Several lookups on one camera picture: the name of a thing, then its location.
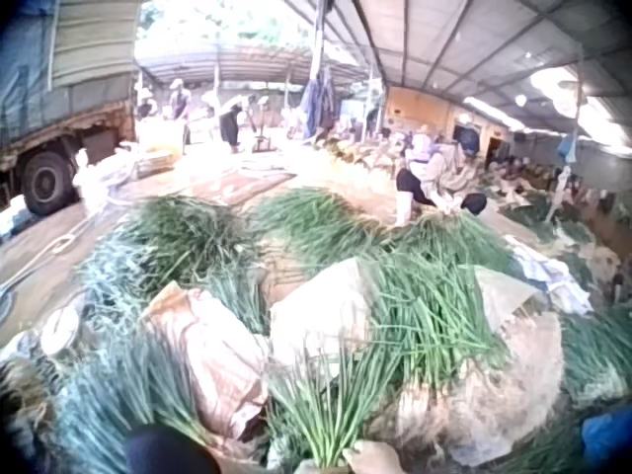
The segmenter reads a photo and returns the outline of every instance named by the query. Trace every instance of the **hand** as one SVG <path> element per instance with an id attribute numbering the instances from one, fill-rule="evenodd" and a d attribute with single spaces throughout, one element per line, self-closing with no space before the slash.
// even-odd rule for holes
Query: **hand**
<path id="1" fill-rule="evenodd" d="M 395 449 L 385 442 L 356 441 L 343 456 L 355 474 L 405 474 Z"/>

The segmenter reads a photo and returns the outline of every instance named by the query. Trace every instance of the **rubber boot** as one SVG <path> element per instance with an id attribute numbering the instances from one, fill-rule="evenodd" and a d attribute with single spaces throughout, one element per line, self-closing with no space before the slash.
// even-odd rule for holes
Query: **rubber boot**
<path id="1" fill-rule="evenodd" d="M 413 211 L 413 194 L 405 191 L 397 192 L 397 221 L 396 227 L 404 227 L 411 221 Z"/>

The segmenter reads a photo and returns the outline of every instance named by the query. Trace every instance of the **shirt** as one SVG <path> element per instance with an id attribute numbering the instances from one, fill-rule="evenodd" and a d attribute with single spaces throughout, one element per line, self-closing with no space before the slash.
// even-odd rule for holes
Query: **shirt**
<path id="1" fill-rule="evenodd" d="M 172 109 L 173 119 L 188 119 L 189 118 L 189 104 L 191 103 L 191 92 L 187 89 L 182 91 L 174 91 L 171 95 L 169 105 Z"/>

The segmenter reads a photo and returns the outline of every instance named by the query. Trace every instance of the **truck tire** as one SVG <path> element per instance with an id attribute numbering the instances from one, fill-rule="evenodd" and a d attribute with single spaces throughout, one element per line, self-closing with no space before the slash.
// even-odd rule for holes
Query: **truck tire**
<path id="1" fill-rule="evenodd" d="M 51 215 L 72 200 L 72 167 L 54 151 L 42 151 L 27 162 L 22 191 L 30 212 Z"/>

